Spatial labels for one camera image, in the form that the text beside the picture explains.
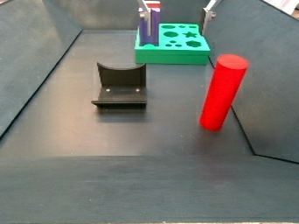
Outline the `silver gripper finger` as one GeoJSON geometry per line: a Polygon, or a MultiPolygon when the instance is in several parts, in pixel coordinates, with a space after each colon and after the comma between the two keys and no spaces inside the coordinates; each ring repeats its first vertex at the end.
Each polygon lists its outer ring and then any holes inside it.
{"type": "Polygon", "coordinates": [[[137,0],[139,3],[139,7],[142,8],[143,12],[141,14],[141,17],[145,19],[146,23],[147,23],[147,32],[151,33],[153,32],[153,27],[151,27],[151,8],[147,6],[146,4],[146,0],[137,0]]]}
{"type": "Polygon", "coordinates": [[[218,1],[219,0],[210,0],[210,3],[203,8],[203,20],[202,20],[202,28],[201,28],[202,33],[206,32],[209,22],[217,17],[217,13],[213,10],[217,7],[218,1]]]}

